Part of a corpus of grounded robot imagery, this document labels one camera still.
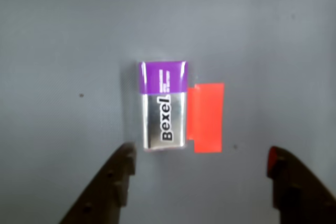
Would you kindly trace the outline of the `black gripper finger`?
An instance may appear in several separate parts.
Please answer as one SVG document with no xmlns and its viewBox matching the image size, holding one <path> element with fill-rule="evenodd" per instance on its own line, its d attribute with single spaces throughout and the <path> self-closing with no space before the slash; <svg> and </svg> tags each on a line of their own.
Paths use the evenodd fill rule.
<svg viewBox="0 0 336 224">
<path fill-rule="evenodd" d="M 335 197 L 295 155 L 273 146 L 267 177 L 272 179 L 272 204 L 280 223 L 335 223 Z"/>
<path fill-rule="evenodd" d="M 135 175 L 136 146 L 123 143 L 87 185 L 61 223 L 119 223 L 127 205 L 130 176 Z"/>
</svg>

